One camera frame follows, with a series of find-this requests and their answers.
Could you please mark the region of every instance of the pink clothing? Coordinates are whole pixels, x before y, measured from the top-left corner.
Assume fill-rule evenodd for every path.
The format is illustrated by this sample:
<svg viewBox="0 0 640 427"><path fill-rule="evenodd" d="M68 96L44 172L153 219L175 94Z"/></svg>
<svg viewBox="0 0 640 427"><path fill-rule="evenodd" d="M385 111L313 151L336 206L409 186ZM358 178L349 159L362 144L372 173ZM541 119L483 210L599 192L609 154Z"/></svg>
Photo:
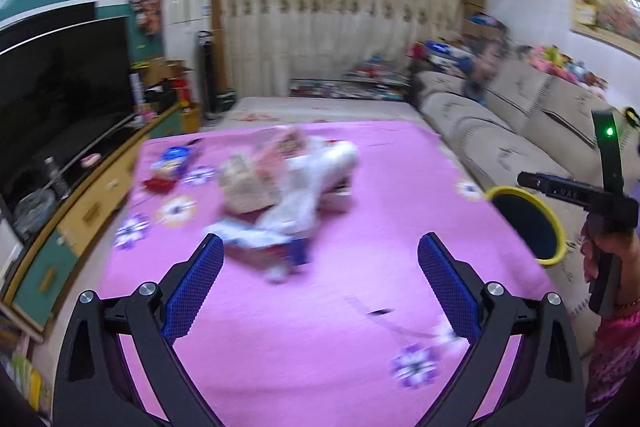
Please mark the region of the pink clothing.
<svg viewBox="0 0 640 427"><path fill-rule="evenodd" d="M602 409L618 392L640 355L640 311L603 319L589 365L587 413Z"/></svg>

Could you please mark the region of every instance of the tv stand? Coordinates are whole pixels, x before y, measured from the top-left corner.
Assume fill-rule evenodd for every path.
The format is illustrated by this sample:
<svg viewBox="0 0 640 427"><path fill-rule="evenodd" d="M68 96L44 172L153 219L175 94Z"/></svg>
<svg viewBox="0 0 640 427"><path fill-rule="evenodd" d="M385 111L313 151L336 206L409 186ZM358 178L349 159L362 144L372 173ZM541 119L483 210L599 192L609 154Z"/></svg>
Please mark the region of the tv stand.
<svg viewBox="0 0 640 427"><path fill-rule="evenodd" d="M142 144L183 133L176 104L140 130L123 127L96 144L92 152L100 152L102 160L91 172L75 172L74 166L74 172L65 173L76 181L71 194L25 244L0 291L0 308L31 338L46 338L76 275L126 200Z"/></svg>

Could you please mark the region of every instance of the yellow ring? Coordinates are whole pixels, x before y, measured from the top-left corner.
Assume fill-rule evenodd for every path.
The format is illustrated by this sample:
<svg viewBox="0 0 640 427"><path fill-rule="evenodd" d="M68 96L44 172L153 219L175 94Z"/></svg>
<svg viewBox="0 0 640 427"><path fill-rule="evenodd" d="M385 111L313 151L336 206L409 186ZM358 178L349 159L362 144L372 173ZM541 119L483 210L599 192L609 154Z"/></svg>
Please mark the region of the yellow ring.
<svg viewBox="0 0 640 427"><path fill-rule="evenodd" d="M518 187L492 187L484 193L484 197L488 201L492 201L496 196L502 194L510 194L512 196L519 196L524 200L533 204L542 214L549 220L551 227L556 232L556 238L558 240L558 246L556 247L556 253L551 259L538 259L538 262L544 267L555 266L560 263L566 254L566 236L564 234L564 228L560 223L560 219L556 216L556 213L549 208L544 201L539 197L534 196L530 192L527 192L523 188Z"/></svg>

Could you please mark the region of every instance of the red object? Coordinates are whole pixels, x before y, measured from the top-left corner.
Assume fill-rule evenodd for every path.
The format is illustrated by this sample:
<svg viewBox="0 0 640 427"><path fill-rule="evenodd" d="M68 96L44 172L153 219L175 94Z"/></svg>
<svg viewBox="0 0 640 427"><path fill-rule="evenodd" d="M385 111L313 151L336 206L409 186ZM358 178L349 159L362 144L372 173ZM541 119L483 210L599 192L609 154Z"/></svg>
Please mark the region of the red object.
<svg viewBox="0 0 640 427"><path fill-rule="evenodd" d="M173 78L172 87L178 95L178 100L186 100L191 103L191 91L188 82L183 78Z"/></svg>
<svg viewBox="0 0 640 427"><path fill-rule="evenodd" d="M177 180L160 180L158 178L151 178L150 180L143 181L146 190L155 192L156 194L168 194L171 189L174 188Z"/></svg>

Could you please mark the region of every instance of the blue gripper pad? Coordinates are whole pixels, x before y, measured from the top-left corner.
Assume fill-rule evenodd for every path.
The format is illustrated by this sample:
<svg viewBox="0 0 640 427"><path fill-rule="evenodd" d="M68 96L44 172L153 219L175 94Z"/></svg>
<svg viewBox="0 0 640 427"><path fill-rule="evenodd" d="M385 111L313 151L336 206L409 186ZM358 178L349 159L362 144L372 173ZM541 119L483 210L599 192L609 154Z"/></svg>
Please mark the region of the blue gripper pad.
<svg viewBox="0 0 640 427"><path fill-rule="evenodd" d="M224 261L222 240L214 235L184 275L165 306L162 336L172 346L175 339L189 333L204 299L213 285Z"/></svg>
<svg viewBox="0 0 640 427"><path fill-rule="evenodd" d="M460 277L454 265L458 261L444 245L427 234L418 244L418 263L456 335L467 339L473 346L482 333L478 301Z"/></svg>

